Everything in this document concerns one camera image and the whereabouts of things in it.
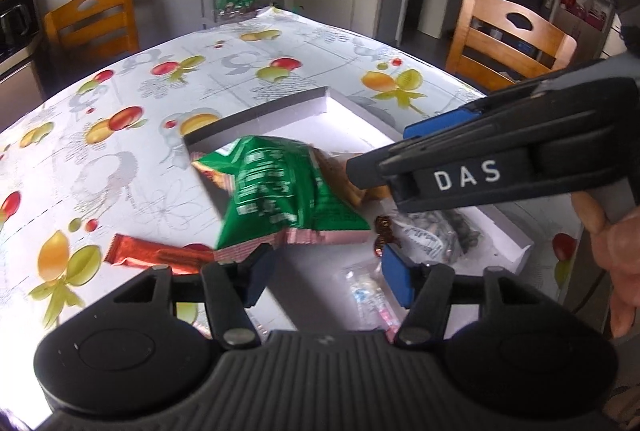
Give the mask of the person right hand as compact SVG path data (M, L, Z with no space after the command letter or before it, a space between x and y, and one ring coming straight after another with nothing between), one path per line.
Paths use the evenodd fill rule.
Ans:
M634 325L639 307L639 208L622 220L608 221L602 206L586 192L573 193L573 208L590 234L594 261L611 276L611 331L620 338Z

